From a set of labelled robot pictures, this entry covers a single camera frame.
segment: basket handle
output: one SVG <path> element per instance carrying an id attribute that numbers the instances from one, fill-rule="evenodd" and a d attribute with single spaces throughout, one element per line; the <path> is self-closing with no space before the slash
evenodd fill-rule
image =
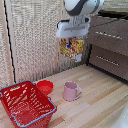
<path id="1" fill-rule="evenodd" d="M 56 105 L 51 101 L 50 98 L 48 98 L 48 100 L 49 100 L 49 101 L 51 102 L 51 104 L 54 106 L 54 109 L 53 109 L 52 111 L 46 113 L 46 114 L 43 115 L 43 116 L 40 116 L 39 118 L 37 118 L 37 119 L 31 121 L 30 123 L 28 123 L 28 124 L 26 124 L 26 125 L 20 125 L 20 124 L 18 123 L 16 117 L 15 117 L 14 115 L 12 115 L 12 117 L 14 118 L 16 124 L 17 124 L 20 128 L 26 128 L 26 127 L 28 127 L 29 125 L 35 123 L 36 121 L 38 121 L 38 120 L 44 118 L 45 116 L 47 116 L 47 115 L 49 115 L 49 114 L 51 114 L 51 113 L 54 113 L 54 112 L 56 111 Z"/>
<path id="2" fill-rule="evenodd" d="M 0 92 L 0 95 L 1 95 L 1 96 L 0 96 L 0 99 L 3 98 L 3 94 L 2 94 L 1 92 Z"/>

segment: woven panel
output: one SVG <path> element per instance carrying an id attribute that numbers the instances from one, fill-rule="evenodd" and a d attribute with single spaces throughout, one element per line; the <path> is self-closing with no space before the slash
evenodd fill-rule
<path id="1" fill-rule="evenodd" d="M 102 9 L 128 9 L 128 0 L 105 0 Z"/>
<path id="2" fill-rule="evenodd" d="M 11 84 L 3 27 L 0 14 L 0 88 Z"/>
<path id="3" fill-rule="evenodd" d="M 10 0 L 19 81 L 54 74 L 60 0 Z"/>

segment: pink mug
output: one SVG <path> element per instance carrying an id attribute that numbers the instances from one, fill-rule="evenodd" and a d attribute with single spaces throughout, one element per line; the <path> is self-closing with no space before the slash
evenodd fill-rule
<path id="1" fill-rule="evenodd" d="M 73 101 L 79 98 L 82 94 L 82 89 L 74 82 L 66 82 L 64 86 L 64 94 L 63 97 L 67 101 Z"/>

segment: red bowl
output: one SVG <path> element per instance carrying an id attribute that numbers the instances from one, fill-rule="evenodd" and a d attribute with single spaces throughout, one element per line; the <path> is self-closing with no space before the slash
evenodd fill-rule
<path id="1" fill-rule="evenodd" d="M 52 92 L 53 83 L 47 80 L 39 81 L 37 87 L 45 94 L 48 95 Z"/>

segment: drawer handle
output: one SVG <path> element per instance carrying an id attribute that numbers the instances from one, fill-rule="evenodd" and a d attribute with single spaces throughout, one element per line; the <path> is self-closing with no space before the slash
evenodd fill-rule
<path id="1" fill-rule="evenodd" d="M 120 36 L 112 36 L 112 35 L 108 35 L 108 34 L 102 33 L 102 32 L 95 32 L 95 33 L 96 33 L 96 34 L 99 34 L 99 35 L 104 35 L 104 36 L 113 37 L 113 38 L 120 39 L 120 40 L 123 39 L 123 38 L 121 38 Z"/>
<path id="2" fill-rule="evenodd" d="M 114 65 L 116 65 L 116 66 L 120 66 L 118 63 L 112 62 L 112 61 L 110 61 L 110 60 L 108 60 L 108 59 L 105 59 L 105 58 L 103 58 L 102 56 L 96 56 L 96 57 L 99 58 L 99 59 L 101 59 L 101 60 L 104 60 L 104 61 L 106 61 L 106 62 L 108 62 L 108 63 L 114 64 Z"/>

